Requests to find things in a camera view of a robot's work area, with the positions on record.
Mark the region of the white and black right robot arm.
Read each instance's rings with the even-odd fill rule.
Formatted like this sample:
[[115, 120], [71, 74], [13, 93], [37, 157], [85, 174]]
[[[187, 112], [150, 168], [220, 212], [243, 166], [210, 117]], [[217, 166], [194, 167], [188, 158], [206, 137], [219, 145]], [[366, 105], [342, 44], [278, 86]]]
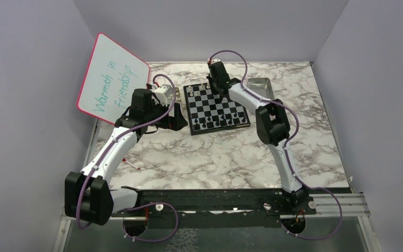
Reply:
[[299, 181], [299, 173], [294, 167], [290, 138], [290, 123], [280, 100], [269, 100], [246, 88], [237, 78], [230, 78], [224, 63], [209, 60], [210, 87], [220, 96], [244, 106], [254, 112], [257, 135], [271, 151], [277, 166], [282, 186], [282, 208], [290, 214], [309, 209], [310, 190]]

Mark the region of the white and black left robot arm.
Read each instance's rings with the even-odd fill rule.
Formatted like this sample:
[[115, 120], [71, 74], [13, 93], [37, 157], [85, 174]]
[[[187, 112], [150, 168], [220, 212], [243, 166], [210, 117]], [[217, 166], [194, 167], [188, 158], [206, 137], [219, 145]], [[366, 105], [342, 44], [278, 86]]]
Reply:
[[115, 121], [114, 129], [100, 152], [80, 172], [65, 179], [65, 215], [76, 220], [104, 225], [113, 213], [130, 215], [143, 211], [144, 202], [135, 189], [111, 190], [115, 170], [149, 126], [179, 131], [188, 122], [176, 102], [176, 89], [162, 85], [155, 90], [135, 89], [131, 105]]

